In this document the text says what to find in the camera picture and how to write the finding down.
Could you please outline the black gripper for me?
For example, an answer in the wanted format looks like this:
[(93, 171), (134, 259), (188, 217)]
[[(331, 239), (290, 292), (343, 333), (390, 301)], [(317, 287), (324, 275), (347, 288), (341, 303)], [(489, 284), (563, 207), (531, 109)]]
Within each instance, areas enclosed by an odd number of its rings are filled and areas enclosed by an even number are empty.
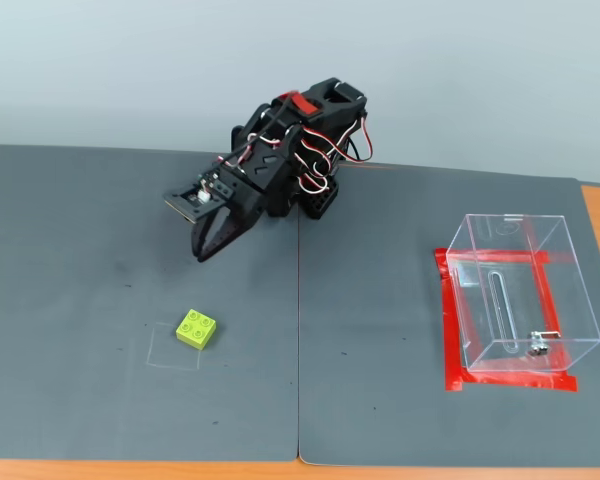
[(290, 148), (255, 148), (249, 159), (235, 167), (213, 166), (228, 193), (224, 202), (209, 202), (194, 209), (191, 232), (193, 256), (205, 262), (250, 230), (263, 214), (286, 217), (292, 206)]

